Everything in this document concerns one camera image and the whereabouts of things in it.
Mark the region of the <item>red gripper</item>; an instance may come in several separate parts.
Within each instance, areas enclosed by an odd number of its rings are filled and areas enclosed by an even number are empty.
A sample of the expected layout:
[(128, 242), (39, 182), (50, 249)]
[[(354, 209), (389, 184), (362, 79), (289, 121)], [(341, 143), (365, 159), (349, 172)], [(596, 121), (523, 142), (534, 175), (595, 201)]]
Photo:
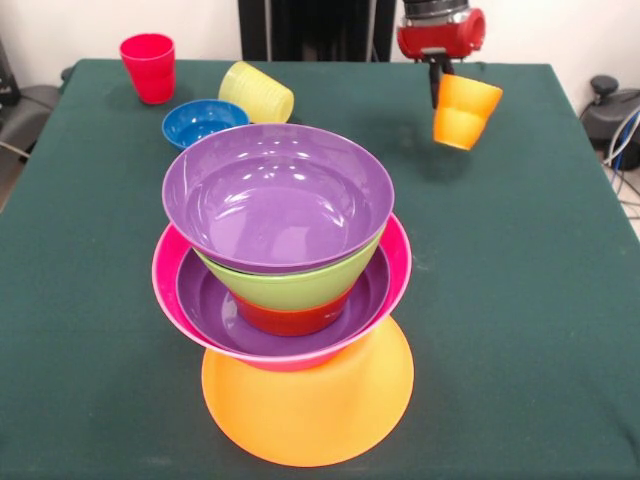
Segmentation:
[(397, 28), (397, 42), (401, 53), (412, 60), (446, 54), (449, 57), (429, 61), (431, 102), (437, 108), (441, 73), (453, 75), (453, 59), (463, 59), (479, 51), (485, 40), (485, 15), (479, 8), (465, 8), (457, 12), (424, 20), (405, 20)]

